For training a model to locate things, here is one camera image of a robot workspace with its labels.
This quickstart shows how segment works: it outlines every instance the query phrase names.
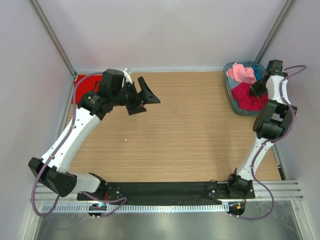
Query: wooden table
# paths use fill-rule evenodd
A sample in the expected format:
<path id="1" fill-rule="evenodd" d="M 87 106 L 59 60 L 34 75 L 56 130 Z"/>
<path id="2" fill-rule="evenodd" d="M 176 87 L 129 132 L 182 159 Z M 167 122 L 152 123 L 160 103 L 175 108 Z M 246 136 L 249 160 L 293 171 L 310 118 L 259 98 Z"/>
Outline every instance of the wooden table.
<path id="1" fill-rule="evenodd" d="M 134 73 L 136 85 L 139 76 L 161 104 L 133 116 L 115 107 L 89 134 L 70 170 L 109 182 L 226 180 L 252 144 L 255 117 L 233 112 L 223 73 Z M 257 177 L 280 180 L 272 150 Z"/>

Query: blue-gray basket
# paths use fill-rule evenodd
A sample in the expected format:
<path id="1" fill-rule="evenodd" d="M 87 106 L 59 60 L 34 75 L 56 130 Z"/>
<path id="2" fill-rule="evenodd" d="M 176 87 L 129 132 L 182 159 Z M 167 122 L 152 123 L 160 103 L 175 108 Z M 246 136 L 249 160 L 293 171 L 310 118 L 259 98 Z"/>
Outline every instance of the blue-gray basket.
<path id="1" fill-rule="evenodd" d="M 255 63 L 253 61 L 246 61 L 246 62 L 237 62 L 238 64 L 243 64 L 243 66 L 245 68 L 249 68 L 249 67 L 258 67 L 259 69 L 259 73 L 261 75 L 263 75 L 265 73 L 265 68 L 263 66 L 261 66 L 258 63 Z M 224 74 L 224 78 L 225 78 L 225 84 L 226 84 L 226 89 L 228 91 L 229 94 L 229 98 L 231 101 L 231 106 L 232 109 L 239 115 L 243 115 L 243 116 L 257 116 L 260 111 L 249 111 L 249 110 L 244 110 L 242 108 L 239 107 L 238 105 L 238 101 L 234 99 L 234 96 L 232 95 L 231 90 L 234 89 L 236 86 L 238 86 L 240 83 L 235 81 L 232 77 L 227 76 L 227 71 L 229 69 L 232 68 L 234 62 L 230 62 L 227 65 L 224 66 L 223 68 L 223 74 Z"/>

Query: gray floor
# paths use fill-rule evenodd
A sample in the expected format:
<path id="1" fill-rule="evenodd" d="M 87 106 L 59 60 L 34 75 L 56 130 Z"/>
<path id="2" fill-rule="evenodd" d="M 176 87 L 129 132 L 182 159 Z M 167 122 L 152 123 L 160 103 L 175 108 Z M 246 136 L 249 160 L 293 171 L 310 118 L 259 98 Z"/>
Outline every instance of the gray floor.
<path id="1" fill-rule="evenodd" d="M 270 202 L 248 202 L 244 216 L 258 217 Z M 279 201 L 262 220 L 229 217 L 225 212 L 116 214 L 84 220 L 87 214 L 52 214 L 38 224 L 35 240 L 302 240 L 290 202 Z M 79 221 L 81 224 L 69 230 Z"/>

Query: white wall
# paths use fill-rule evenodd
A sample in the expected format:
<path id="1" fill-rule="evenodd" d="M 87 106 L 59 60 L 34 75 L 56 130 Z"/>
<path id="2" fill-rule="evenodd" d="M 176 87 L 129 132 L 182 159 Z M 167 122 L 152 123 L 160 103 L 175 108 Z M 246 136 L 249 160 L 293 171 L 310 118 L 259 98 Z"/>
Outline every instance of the white wall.
<path id="1" fill-rule="evenodd" d="M 297 179 L 320 227 L 320 1 L 297 1 L 263 58 L 283 60 L 285 67 L 304 64 L 307 69 L 289 79 L 288 96 L 298 107 L 290 135 L 278 143 L 284 169 Z"/>
<path id="2" fill-rule="evenodd" d="M 39 0 L 76 71 L 252 61 L 285 0 Z"/>
<path id="3" fill-rule="evenodd" d="M 0 233 L 21 240 L 35 177 L 57 137 L 72 77 L 27 0 L 0 2 Z"/>

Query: red cloth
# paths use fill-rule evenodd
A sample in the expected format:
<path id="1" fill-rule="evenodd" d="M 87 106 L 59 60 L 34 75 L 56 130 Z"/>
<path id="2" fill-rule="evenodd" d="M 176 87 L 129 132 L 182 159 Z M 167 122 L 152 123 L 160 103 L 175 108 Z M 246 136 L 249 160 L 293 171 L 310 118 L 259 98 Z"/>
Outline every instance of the red cloth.
<path id="1" fill-rule="evenodd" d="M 74 82 L 74 85 L 76 85 L 85 76 L 86 75 L 78 75 L 78 78 Z M 91 76 L 91 77 L 87 78 L 86 80 L 84 80 L 82 83 L 80 83 L 80 85 L 76 89 L 75 103 L 78 104 L 80 102 L 82 96 L 85 93 L 92 91 L 92 89 L 94 89 L 94 87 L 95 87 L 95 83 L 100 82 L 101 79 L 102 79 L 101 75 L 96 75 L 96 76 Z M 96 85 L 95 92 L 98 91 L 98 87 L 99 87 L 99 83 L 97 83 L 97 85 Z"/>
<path id="2" fill-rule="evenodd" d="M 249 83 L 242 82 L 232 89 L 233 98 L 238 101 L 239 107 L 243 110 L 260 111 L 268 101 L 268 93 L 260 98 L 250 96 L 250 85 Z"/>

